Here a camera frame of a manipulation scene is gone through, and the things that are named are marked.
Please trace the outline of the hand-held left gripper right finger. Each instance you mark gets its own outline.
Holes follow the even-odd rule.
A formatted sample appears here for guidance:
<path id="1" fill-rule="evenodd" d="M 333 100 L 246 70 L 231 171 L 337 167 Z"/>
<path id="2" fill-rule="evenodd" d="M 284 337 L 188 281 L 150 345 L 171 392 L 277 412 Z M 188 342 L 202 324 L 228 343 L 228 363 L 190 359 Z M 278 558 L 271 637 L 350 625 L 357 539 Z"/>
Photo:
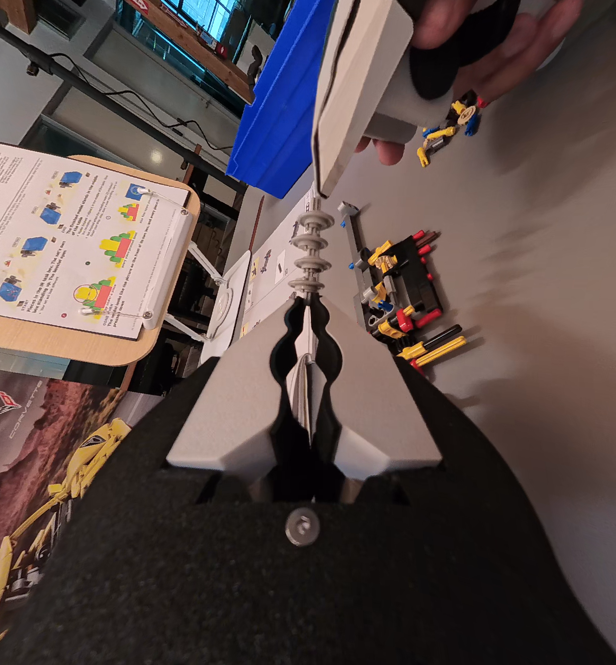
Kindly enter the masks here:
<path id="1" fill-rule="evenodd" d="M 311 296 L 318 502 L 353 502 L 370 478 L 434 468 L 442 454 L 396 358 L 328 299 Z"/>

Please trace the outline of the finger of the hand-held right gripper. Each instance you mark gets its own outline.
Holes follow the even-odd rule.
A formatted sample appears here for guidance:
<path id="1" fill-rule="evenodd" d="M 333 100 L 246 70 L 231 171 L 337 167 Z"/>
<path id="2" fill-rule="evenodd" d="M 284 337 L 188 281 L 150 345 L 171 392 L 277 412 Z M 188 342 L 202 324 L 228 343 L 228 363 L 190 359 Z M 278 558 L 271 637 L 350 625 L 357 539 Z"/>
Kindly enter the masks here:
<path id="1" fill-rule="evenodd" d="M 328 100 L 343 43 L 348 39 L 358 12 L 358 1 L 335 1 L 322 49 L 312 121 L 312 140 L 318 140 L 321 113 Z"/>
<path id="2" fill-rule="evenodd" d="M 416 133 L 415 124 L 391 115 L 395 106 L 379 110 L 413 26 L 398 1 L 358 2 L 313 140 L 314 184 L 321 197 L 333 193 L 362 137 L 405 144 Z"/>

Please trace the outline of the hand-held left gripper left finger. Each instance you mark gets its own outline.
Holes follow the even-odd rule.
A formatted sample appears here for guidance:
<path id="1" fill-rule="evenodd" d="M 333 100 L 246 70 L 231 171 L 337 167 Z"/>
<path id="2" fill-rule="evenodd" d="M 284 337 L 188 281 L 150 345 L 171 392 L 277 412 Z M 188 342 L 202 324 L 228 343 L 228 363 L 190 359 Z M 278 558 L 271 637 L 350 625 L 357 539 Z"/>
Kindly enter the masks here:
<path id="1" fill-rule="evenodd" d="M 167 457 L 173 467 L 214 471 L 199 500 L 305 499 L 305 428 L 287 388 L 304 311 L 302 299 L 289 299 L 213 358 Z"/>

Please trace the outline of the pile of colourful lego pieces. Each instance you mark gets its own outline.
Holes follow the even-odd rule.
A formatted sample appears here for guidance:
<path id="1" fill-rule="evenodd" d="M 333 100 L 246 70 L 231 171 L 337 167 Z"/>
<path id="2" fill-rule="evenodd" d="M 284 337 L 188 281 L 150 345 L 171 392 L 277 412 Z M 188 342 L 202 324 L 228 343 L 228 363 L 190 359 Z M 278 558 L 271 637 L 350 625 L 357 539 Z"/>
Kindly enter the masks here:
<path id="1" fill-rule="evenodd" d="M 417 150 L 422 168 L 427 168 L 432 158 L 448 147 L 458 134 L 475 136 L 481 123 L 481 111 L 488 106 L 476 91 L 470 89 L 453 101 L 444 121 L 438 126 L 424 127 L 423 143 Z"/>

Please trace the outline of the grey lego axle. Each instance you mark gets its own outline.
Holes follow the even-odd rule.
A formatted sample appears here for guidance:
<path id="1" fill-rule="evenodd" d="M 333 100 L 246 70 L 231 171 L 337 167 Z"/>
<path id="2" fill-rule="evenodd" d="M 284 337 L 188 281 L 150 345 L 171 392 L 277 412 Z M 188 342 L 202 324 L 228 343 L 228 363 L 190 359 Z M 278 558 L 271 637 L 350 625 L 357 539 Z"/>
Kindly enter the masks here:
<path id="1" fill-rule="evenodd" d="M 320 210 L 320 199 L 319 199 L 316 195 L 311 195 L 311 196 L 310 196 L 309 203 L 307 203 L 306 205 L 307 205 L 307 210 L 306 210 L 306 212 L 307 212 L 307 211 L 312 211 L 312 210 Z M 300 226 L 301 226 L 302 229 L 303 229 L 302 234 L 304 234 L 304 233 L 319 234 L 320 237 L 321 237 L 321 233 L 322 233 L 322 231 L 318 230 L 317 228 L 304 228 L 301 224 L 300 224 Z M 306 252 L 304 252 L 304 251 L 301 250 L 302 254 L 301 254 L 300 257 L 302 257 L 302 256 L 304 256 L 304 255 L 316 255 L 316 256 L 322 258 L 322 257 L 321 257 L 321 251 L 320 251 L 320 252 L 313 252 L 313 251 L 310 251 L 310 252 L 307 252 L 307 253 L 306 253 Z M 322 272 L 309 271 L 309 270 L 302 270 L 302 269 L 300 269 L 300 270 L 301 270 L 301 272 L 302 272 L 301 278 L 307 278 L 307 279 L 311 279 L 311 280 L 318 280 L 318 281 L 320 281 L 320 275 L 321 275 Z M 317 294 L 317 293 L 301 293 L 301 294 L 302 294 L 302 297 L 303 297 L 307 302 L 310 302 L 310 301 L 314 298 L 314 294 Z"/>

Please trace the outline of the partly built lego chassis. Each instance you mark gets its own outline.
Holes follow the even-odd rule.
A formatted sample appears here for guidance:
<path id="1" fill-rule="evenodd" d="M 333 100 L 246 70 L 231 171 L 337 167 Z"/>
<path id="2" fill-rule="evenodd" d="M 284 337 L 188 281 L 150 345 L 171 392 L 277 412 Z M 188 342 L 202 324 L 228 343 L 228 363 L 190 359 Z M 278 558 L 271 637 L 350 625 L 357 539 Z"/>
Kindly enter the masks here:
<path id="1" fill-rule="evenodd" d="M 420 375 L 426 366 L 464 347 L 467 339 L 459 325 L 426 337 L 426 329 L 444 314 L 428 265 L 440 233 L 419 230 L 397 243 L 387 240 L 369 249 L 358 225 L 360 210 L 341 202 L 338 211 L 352 254 L 348 267 L 358 287 L 354 311 L 364 331 Z"/>

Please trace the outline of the lego instruction booklet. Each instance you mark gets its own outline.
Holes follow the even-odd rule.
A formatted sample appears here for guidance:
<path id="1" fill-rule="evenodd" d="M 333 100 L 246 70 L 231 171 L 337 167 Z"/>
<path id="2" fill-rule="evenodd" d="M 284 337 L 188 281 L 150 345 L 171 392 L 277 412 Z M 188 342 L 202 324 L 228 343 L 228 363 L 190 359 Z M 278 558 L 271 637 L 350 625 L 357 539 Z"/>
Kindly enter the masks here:
<path id="1" fill-rule="evenodd" d="M 240 337 L 244 337 L 288 299 L 303 296 L 289 284 L 303 277 L 303 271 L 295 265 L 295 260 L 303 252 L 293 245 L 293 239 L 305 231 L 299 217 L 311 209 L 313 202 L 314 188 L 311 187 L 266 242 L 253 253 Z M 310 369 L 316 348 L 317 340 L 307 309 L 302 332 L 295 341 L 297 362 L 288 373 L 286 383 L 293 415 L 309 434 L 312 434 L 316 422 L 316 416 L 312 415 Z"/>

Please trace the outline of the yellow car lego box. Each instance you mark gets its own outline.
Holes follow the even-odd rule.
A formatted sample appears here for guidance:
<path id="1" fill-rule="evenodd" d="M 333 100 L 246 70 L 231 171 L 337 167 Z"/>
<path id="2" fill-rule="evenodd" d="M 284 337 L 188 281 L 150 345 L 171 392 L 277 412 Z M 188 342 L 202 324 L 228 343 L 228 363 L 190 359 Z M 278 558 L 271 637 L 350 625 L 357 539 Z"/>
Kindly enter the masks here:
<path id="1" fill-rule="evenodd" d="M 96 474 L 161 400 L 0 370 L 0 642 Z"/>

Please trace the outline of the blue plastic bin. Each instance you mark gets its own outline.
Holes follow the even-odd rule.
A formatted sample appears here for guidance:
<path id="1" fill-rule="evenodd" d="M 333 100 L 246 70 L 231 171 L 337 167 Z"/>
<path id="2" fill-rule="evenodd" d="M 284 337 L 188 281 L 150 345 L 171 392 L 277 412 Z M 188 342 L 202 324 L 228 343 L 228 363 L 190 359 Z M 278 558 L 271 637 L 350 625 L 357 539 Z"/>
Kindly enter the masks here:
<path id="1" fill-rule="evenodd" d="M 296 1 L 243 112 L 226 174 L 283 198 L 312 163 L 323 49 L 335 1 Z"/>

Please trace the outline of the black metal rail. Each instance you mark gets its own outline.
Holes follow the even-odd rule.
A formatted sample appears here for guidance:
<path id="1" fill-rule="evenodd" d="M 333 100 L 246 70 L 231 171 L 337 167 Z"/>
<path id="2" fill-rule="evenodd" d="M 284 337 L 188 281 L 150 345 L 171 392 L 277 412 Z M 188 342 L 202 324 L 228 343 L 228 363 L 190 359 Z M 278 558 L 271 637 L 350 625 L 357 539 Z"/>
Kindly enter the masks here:
<path id="1" fill-rule="evenodd" d="M 51 77 L 57 77 L 62 81 L 69 84 L 71 87 L 76 88 L 82 94 L 86 95 L 103 108 L 114 113 L 125 122 L 128 122 L 133 127 L 137 128 L 148 137 L 152 138 L 161 145 L 167 147 L 170 151 L 176 153 L 181 157 L 184 162 L 196 167 L 196 169 L 203 171 L 208 176 L 220 181 L 227 187 L 236 191 L 239 194 L 246 193 L 247 185 L 239 180 L 227 176 L 224 172 L 217 169 L 212 164 L 205 162 L 204 159 L 194 152 L 191 152 L 180 143 L 163 133 L 160 129 L 147 123 L 144 119 L 131 112 L 129 109 L 118 104 L 112 96 L 105 95 L 93 87 L 86 80 L 82 80 L 76 70 L 68 70 L 62 64 L 56 62 L 52 56 L 46 54 L 36 46 L 30 45 L 28 42 L 19 38 L 12 32 L 0 25 L 0 39 L 5 43 L 13 46 L 19 51 L 32 65 L 32 68 L 44 71 Z"/>

